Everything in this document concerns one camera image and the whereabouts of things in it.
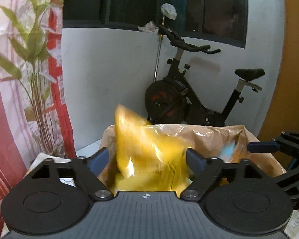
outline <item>metal pole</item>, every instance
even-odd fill
[[[165,23],[165,16],[163,16],[162,25],[164,25],[164,23]],[[162,41],[163,41],[163,35],[160,34],[159,40],[158,40],[158,48],[157,48],[157,55],[156,55],[156,62],[155,62],[155,73],[154,73],[153,82],[156,81],[156,77],[157,77],[157,70],[158,70],[158,64],[159,64],[159,57],[161,55]]]

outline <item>tile floor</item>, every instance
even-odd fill
[[[99,149],[101,145],[101,140],[98,140],[80,150],[77,150],[77,156],[85,156],[90,157],[91,155],[95,154]]]

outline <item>black saddle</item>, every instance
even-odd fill
[[[262,68],[258,69],[236,69],[235,74],[247,82],[258,79],[265,75],[265,70]]]

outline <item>gray ribbed panel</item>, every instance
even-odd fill
[[[214,225],[199,205],[179,200],[174,192],[120,192],[108,202],[94,204],[78,224],[40,239],[251,239],[233,235]],[[4,239],[36,236],[7,234]],[[287,239],[280,232],[257,239]]]

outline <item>black circular cover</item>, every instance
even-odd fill
[[[211,220],[227,230],[264,235],[287,225],[293,205],[277,184],[243,179],[213,190],[204,208]]]
[[[145,92],[145,107],[147,113],[152,119],[157,119],[160,113],[168,104],[179,95],[179,89],[176,86],[159,80],[152,83]],[[159,121],[160,124],[177,124],[185,118],[185,109],[187,105],[186,97],[182,97],[175,106],[168,111]]]
[[[50,178],[26,179],[4,198],[1,212],[8,228],[43,235],[64,230],[88,211],[79,189]]]

